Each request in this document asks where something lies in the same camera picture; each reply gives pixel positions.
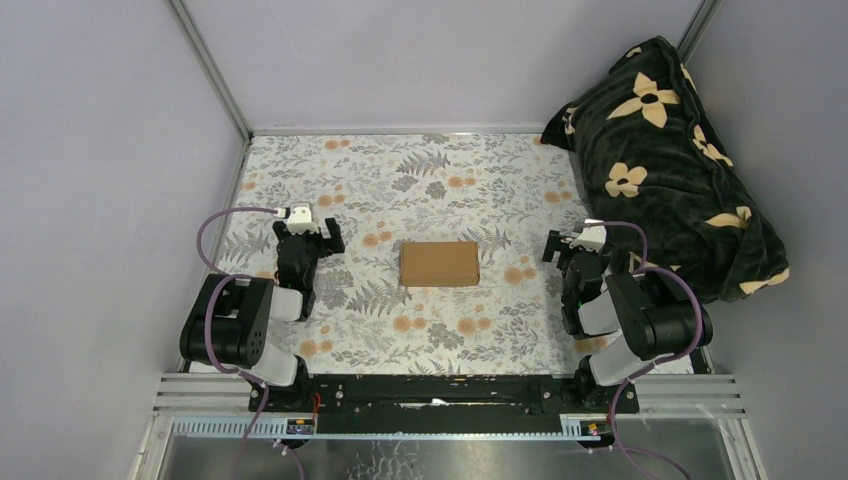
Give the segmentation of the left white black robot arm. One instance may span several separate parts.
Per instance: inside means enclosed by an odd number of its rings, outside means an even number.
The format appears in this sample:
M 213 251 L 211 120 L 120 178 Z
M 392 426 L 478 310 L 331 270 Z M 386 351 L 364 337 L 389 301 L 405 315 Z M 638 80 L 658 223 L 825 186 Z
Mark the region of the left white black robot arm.
M 336 219 L 325 226 L 289 219 L 273 224 L 277 270 L 272 279 L 211 273 L 200 288 L 179 338 L 183 359 L 272 387 L 272 398 L 288 411 L 309 401 L 304 359 L 267 339 L 269 324 L 304 322 L 316 300 L 321 259 L 345 252 Z

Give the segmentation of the brown cardboard box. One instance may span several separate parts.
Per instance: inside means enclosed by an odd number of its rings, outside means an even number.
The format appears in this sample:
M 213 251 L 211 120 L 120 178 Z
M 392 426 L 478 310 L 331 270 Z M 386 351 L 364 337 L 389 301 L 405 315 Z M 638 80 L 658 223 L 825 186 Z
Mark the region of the brown cardboard box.
M 473 287 L 480 281 L 476 242 L 405 242 L 399 258 L 405 287 Z

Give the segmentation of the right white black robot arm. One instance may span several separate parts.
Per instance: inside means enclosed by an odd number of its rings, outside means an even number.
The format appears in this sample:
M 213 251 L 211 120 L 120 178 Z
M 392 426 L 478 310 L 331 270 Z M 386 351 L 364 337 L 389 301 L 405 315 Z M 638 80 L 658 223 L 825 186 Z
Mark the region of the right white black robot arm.
M 576 340 L 614 335 L 575 372 L 575 402 L 597 412 L 613 387 L 668 359 L 710 343 L 713 327 L 694 290 L 675 272 L 641 263 L 613 273 L 603 254 L 607 223 L 588 221 L 575 233 L 549 232 L 542 259 L 562 274 L 561 313 Z

